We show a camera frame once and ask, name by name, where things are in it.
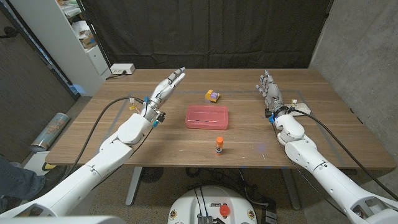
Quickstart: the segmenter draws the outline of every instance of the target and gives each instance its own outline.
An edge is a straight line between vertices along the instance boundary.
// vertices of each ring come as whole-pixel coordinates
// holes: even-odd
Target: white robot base
[[[257,217],[251,204],[240,194],[225,187],[209,185],[190,190],[177,199],[170,209],[167,223],[252,224],[257,223]]]

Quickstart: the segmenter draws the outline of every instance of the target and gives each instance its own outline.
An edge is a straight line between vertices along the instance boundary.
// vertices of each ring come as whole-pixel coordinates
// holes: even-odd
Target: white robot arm
[[[131,146],[144,136],[143,132],[164,119],[157,111],[173,94],[185,76],[185,68],[173,72],[160,82],[151,98],[144,103],[140,114],[133,114],[119,129],[105,140],[99,153],[42,197],[0,215],[0,218],[25,216],[59,217],[69,214],[100,182],[101,179],[123,165],[132,155]]]
[[[256,88],[266,99],[268,112],[271,111],[270,121],[274,120],[275,127],[281,130],[277,135],[278,141],[285,146],[289,159],[308,170],[319,181],[351,223],[397,223],[398,202],[362,189],[326,160],[318,152],[315,143],[304,134],[303,126],[286,113],[288,108],[283,106],[281,93],[267,70],[260,81],[264,89],[259,86]]]

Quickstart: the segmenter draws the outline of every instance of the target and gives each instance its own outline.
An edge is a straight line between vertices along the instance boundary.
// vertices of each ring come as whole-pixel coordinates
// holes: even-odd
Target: jeans
[[[0,196],[29,200],[42,190],[44,182],[44,176],[37,176],[31,170],[14,167],[0,156]],[[5,211],[6,206],[7,200],[0,199],[0,213]]]

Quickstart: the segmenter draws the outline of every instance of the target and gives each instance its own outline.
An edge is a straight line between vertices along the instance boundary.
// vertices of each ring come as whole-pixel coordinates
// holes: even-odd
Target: person's leg
[[[44,182],[44,176],[14,167],[0,156],[0,195],[29,200],[42,190]]]

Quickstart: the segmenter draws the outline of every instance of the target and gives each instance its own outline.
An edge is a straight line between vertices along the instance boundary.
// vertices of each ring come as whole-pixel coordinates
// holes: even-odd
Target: pink container
[[[190,105],[185,118],[187,128],[225,130],[228,127],[226,106]]]

